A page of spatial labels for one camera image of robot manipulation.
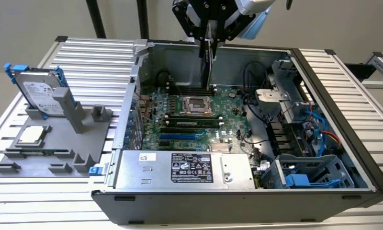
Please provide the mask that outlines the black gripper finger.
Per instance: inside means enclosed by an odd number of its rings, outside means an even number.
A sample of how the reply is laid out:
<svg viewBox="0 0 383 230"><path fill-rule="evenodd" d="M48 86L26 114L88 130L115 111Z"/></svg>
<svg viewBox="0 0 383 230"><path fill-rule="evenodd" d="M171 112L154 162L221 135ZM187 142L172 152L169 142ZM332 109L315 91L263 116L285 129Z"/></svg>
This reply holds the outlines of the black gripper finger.
<svg viewBox="0 0 383 230"><path fill-rule="evenodd" d="M221 14L216 29L216 46L223 46L227 40L232 41L255 20L255 18L256 14L243 15L240 13L237 19L231 23L229 26L227 26L225 22L228 18L225 14Z"/></svg>
<svg viewBox="0 0 383 230"><path fill-rule="evenodd" d="M175 0L172 11L188 37L193 37L200 45L200 57L205 55L205 37L208 31L208 0ZM195 11L200 23L192 21L188 12Z"/></svg>

